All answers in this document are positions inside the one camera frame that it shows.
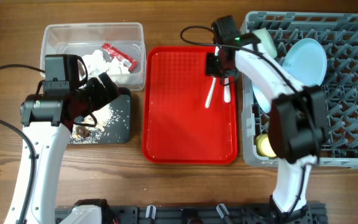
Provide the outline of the green bowl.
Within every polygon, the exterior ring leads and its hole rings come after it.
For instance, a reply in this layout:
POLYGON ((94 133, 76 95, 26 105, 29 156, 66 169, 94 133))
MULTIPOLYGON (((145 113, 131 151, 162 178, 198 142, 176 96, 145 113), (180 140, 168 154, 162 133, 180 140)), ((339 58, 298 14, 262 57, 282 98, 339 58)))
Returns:
POLYGON ((267 53, 272 58, 276 58, 277 50, 274 45, 273 39, 271 38, 267 29, 263 28, 263 29, 259 29, 259 30, 254 30, 252 33, 260 39, 260 42, 264 46, 264 49, 267 51, 267 53))

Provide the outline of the white plastic spoon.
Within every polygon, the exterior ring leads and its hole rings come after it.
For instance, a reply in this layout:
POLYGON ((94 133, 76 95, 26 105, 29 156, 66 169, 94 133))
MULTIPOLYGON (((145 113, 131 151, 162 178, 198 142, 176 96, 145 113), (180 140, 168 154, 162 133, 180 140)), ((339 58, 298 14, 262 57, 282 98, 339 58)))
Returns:
POLYGON ((207 98, 206 98, 206 101, 205 101, 205 104, 204 104, 205 108, 210 107, 211 100, 212 100, 213 93, 214 93, 215 85, 216 85, 216 77, 213 77, 213 80, 212 80, 212 83, 211 83, 211 86, 210 86, 210 89, 209 89, 209 92, 208 92, 208 95, 207 95, 207 98))

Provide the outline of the light blue plate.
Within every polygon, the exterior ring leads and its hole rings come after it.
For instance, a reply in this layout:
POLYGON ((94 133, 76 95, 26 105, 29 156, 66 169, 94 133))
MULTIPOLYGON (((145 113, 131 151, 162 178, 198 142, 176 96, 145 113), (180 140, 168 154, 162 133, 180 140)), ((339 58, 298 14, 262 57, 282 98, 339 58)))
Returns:
POLYGON ((283 69, 306 86, 321 85, 327 70, 323 46, 314 39, 302 39, 285 56, 283 69))

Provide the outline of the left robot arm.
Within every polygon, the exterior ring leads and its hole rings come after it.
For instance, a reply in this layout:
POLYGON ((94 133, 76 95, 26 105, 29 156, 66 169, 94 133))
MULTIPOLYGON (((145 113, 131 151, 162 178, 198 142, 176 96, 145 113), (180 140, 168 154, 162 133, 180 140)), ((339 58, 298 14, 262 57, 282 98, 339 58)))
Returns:
POLYGON ((45 78, 21 105, 24 143, 5 223, 55 223, 60 167, 73 125, 118 98, 106 73, 80 77, 78 55, 45 56, 45 78))

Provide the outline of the light blue bowl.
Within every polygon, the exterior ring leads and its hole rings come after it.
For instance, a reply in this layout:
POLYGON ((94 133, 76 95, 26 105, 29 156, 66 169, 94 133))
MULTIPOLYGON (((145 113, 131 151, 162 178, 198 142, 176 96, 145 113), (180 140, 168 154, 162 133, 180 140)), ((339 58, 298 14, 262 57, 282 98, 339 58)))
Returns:
POLYGON ((260 109, 264 113, 269 113, 272 109, 272 99, 267 98, 263 93, 262 90, 253 82, 252 89, 254 92, 255 99, 259 104, 260 109))

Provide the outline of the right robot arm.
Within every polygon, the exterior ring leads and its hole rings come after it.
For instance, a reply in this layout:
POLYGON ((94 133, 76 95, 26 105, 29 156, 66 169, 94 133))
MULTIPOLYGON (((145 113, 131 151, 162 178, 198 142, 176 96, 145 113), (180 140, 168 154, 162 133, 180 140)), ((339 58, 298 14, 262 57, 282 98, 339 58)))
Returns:
POLYGON ((207 59, 209 75, 246 75, 270 104, 268 139, 278 158, 278 176, 270 206, 276 222, 287 223, 306 215, 305 191, 311 168, 328 140, 325 94, 289 75, 266 51, 254 33, 215 34, 218 52, 207 59))

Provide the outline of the red snack wrapper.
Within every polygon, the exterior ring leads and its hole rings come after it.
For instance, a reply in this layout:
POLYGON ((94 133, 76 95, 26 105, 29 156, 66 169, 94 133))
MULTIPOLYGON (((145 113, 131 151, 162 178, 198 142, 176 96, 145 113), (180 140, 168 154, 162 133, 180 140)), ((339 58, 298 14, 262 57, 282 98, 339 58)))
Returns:
POLYGON ((113 47, 109 43, 104 43, 102 45, 102 49, 105 50, 112 59, 114 58, 118 59, 118 61, 120 61, 123 64, 123 66, 127 67, 130 72, 133 69, 135 69, 136 66, 138 65, 138 61, 134 60, 132 57, 128 56, 127 54, 121 52, 120 50, 113 47))

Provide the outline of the white tissue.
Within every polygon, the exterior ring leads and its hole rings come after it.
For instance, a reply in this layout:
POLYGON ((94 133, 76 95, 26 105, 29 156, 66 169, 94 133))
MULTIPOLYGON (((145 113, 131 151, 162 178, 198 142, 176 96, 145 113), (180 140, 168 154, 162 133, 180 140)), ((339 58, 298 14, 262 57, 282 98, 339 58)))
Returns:
POLYGON ((106 72, 108 75, 130 74, 129 68, 126 67, 117 58, 110 62, 105 60, 101 50, 95 50, 92 54, 82 56, 89 75, 99 75, 106 72))

